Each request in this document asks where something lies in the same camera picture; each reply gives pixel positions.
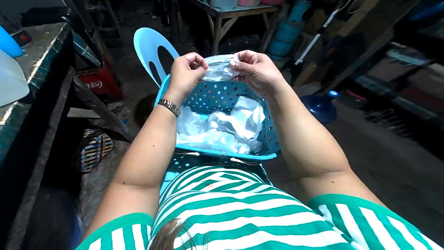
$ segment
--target light blue plastic chair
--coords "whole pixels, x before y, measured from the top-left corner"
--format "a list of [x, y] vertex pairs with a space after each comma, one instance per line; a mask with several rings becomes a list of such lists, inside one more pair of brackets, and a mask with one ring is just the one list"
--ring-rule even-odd
[[[140, 28], [134, 33], [134, 48], [137, 56], [147, 70], [148, 74], [150, 74], [151, 78], [153, 78], [153, 81], [160, 88], [160, 84], [166, 78], [167, 74], [165, 73], [165, 70], [163, 69], [159, 60], [159, 54], [157, 52], [159, 46], [163, 46], [174, 59], [179, 57], [176, 49], [159, 32], [151, 28]], [[154, 63], [154, 66], [156, 66], [156, 70], [160, 78], [160, 84], [156, 81], [153, 73], [151, 72], [150, 62]]]

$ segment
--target pink container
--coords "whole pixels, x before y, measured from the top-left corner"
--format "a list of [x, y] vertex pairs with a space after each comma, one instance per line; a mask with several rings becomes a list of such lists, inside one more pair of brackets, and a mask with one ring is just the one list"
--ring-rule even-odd
[[243, 7], [256, 7], [261, 3], [261, 0], [239, 0], [238, 5]]
[[285, 0], [261, 0], [262, 4], [268, 5], [281, 5], [285, 2]]

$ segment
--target white container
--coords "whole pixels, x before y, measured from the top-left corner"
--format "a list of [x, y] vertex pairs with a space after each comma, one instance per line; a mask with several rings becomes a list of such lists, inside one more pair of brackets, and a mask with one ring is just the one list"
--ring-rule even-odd
[[0, 106], [16, 101], [29, 93], [19, 63], [0, 49]]
[[222, 11], [232, 10], [238, 5], [238, 0], [210, 0], [210, 5]]

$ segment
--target hand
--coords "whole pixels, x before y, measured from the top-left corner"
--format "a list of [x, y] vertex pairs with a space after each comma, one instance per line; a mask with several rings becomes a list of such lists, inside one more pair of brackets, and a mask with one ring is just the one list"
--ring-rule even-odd
[[180, 107], [207, 69], [208, 64], [205, 59], [195, 52], [176, 58], [171, 67], [170, 83], [163, 98]]
[[241, 62], [230, 62], [230, 67], [245, 77], [249, 87], [263, 98], [287, 91], [289, 85], [273, 61], [266, 55], [251, 50], [235, 54]]

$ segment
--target plastic bag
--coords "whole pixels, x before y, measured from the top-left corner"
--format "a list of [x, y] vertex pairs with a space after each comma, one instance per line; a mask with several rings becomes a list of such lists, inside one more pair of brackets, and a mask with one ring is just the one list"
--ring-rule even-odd
[[208, 69], [201, 77], [204, 81], [229, 81], [239, 75], [239, 72], [230, 68], [230, 61], [239, 62], [236, 55], [219, 55], [205, 58]]
[[262, 143], [257, 141], [265, 120], [261, 104], [247, 97], [239, 97], [230, 114], [214, 112], [208, 116], [208, 126], [233, 134], [239, 142], [249, 145], [251, 151], [259, 152]]
[[234, 135], [216, 129], [210, 129], [205, 133], [187, 136], [177, 134], [176, 143], [201, 149], [212, 149], [228, 153], [248, 154], [250, 147], [240, 143]]
[[177, 119], [176, 143], [201, 149], [228, 153], [259, 152], [262, 143], [257, 139], [265, 119], [257, 101], [239, 97], [230, 114], [216, 111], [203, 119], [191, 107], [181, 107]]
[[181, 114], [177, 118], [177, 133], [185, 135], [196, 135], [208, 131], [207, 121], [203, 120], [191, 107], [181, 107]]

